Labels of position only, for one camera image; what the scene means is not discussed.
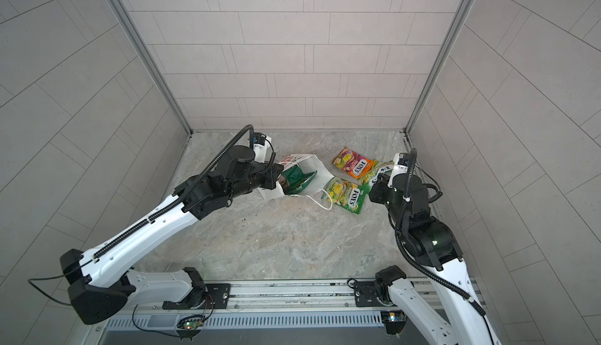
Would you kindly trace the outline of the dark green snack packet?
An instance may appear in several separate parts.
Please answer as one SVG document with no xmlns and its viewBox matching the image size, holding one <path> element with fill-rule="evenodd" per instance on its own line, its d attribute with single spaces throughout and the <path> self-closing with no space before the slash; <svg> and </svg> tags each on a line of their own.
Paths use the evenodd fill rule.
<svg viewBox="0 0 601 345">
<path fill-rule="evenodd" d="M 309 186 L 316 175 L 317 171 L 304 173 L 301 168 L 294 165 L 282 173 L 283 180 L 280 185 L 285 195 L 298 195 Z"/>
</svg>

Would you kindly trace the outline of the green Fox's spring tea bag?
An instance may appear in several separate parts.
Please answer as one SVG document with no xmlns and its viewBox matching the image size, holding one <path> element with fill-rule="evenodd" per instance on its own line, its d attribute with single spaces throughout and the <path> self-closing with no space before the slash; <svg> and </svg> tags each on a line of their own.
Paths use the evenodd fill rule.
<svg viewBox="0 0 601 345">
<path fill-rule="evenodd" d="M 390 172 L 394 168 L 393 161 L 377 162 L 372 168 L 360 179 L 362 186 L 368 187 L 370 190 L 377 182 L 380 174 Z"/>
</svg>

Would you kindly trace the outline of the white flowered paper bag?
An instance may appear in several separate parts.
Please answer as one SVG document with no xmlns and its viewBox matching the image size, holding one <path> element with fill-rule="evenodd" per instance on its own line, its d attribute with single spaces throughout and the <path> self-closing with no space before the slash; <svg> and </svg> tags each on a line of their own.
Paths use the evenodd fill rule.
<svg viewBox="0 0 601 345">
<path fill-rule="evenodd" d="M 276 181 L 275 189 L 258 190 L 264 200 L 306 197 L 324 210 L 333 208 L 335 200 L 326 188 L 334 175 L 316 155 L 292 154 L 280 161 L 280 165 L 283 165 L 283 172 Z"/>
</svg>

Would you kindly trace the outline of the orange Fox's fruits candy bag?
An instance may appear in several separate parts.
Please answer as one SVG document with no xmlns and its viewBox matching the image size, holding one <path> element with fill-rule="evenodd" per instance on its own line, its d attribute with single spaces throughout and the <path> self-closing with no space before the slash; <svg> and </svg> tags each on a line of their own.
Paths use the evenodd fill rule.
<svg viewBox="0 0 601 345">
<path fill-rule="evenodd" d="M 347 147 L 342 149 L 332 161 L 335 168 L 345 172 L 354 179 L 364 177 L 377 163 L 377 160 L 364 157 Z"/>
</svg>

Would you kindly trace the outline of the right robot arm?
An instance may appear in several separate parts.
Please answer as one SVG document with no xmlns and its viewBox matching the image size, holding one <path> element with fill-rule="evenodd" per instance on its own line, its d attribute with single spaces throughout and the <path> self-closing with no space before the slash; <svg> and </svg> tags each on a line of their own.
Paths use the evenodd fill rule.
<svg viewBox="0 0 601 345">
<path fill-rule="evenodd" d="M 444 314 L 438 314 L 395 265 L 376 274 L 374 295 L 381 304 L 403 312 L 429 344 L 500 344 L 459 243 L 430 212 L 430 204 L 440 196 L 437 185 L 410 175 L 404 166 L 378 174 L 369 193 L 372 202 L 386 207 L 402 257 L 432 283 Z"/>
</svg>

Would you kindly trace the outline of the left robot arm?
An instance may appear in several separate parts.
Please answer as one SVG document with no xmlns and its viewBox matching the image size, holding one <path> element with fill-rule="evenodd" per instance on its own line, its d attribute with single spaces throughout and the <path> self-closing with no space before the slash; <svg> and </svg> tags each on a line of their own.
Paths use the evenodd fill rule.
<svg viewBox="0 0 601 345">
<path fill-rule="evenodd" d="M 135 224 L 87 251 L 62 255 L 70 304 L 81 321 L 97 324 L 140 304 L 161 303 L 165 309 L 205 305 L 208 289 L 195 268 L 146 273 L 133 265 L 171 236 L 230 206 L 234 198 L 257 188 L 275 189 L 283 170 L 280 164 L 257 162 L 248 146 L 232 146 Z"/>
</svg>

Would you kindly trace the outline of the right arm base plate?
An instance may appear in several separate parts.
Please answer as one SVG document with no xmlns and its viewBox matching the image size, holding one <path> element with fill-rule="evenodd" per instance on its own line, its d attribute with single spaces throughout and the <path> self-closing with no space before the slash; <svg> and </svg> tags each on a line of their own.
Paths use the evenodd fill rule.
<svg viewBox="0 0 601 345">
<path fill-rule="evenodd" d="M 357 307 L 391 306 L 391 302 L 383 295 L 375 280 L 349 279 L 347 286 L 354 291 Z"/>
</svg>

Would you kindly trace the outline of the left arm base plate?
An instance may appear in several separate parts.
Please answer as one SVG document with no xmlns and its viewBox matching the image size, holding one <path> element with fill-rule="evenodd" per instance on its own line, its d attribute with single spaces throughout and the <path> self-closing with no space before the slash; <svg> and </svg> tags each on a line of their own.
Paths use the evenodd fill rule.
<svg viewBox="0 0 601 345">
<path fill-rule="evenodd" d="M 228 283 L 210 283 L 194 287 L 179 302 L 164 301 L 163 310 L 225 309 L 232 286 Z"/>
</svg>

